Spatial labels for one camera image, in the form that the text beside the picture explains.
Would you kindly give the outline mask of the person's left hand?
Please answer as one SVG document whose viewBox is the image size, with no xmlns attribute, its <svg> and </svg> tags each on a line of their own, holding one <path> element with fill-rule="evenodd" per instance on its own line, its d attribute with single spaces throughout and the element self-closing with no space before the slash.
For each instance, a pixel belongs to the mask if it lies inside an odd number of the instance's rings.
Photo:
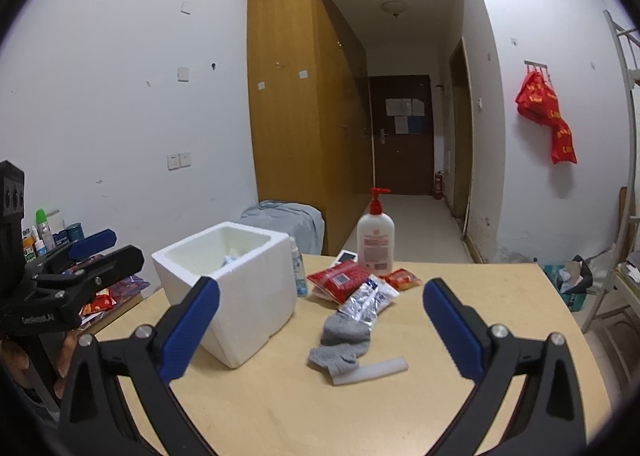
<svg viewBox="0 0 640 456">
<path fill-rule="evenodd" d="M 77 346 L 78 331 L 71 331 L 65 334 L 60 349 L 54 358 L 54 367 L 58 372 L 58 381 L 55 383 L 54 391 L 57 398 L 62 398 L 66 385 L 66 377 L 70 370 L 70 363 Z M 11 341 L 1 343 L 1 362 L 15 384 L 19 384 L 25 389 L 30 389 L 32 384 L 27 378 L 26 372 L 29 369 L 29 358 L 27 354 L 17 344 Z"/>
</svg>

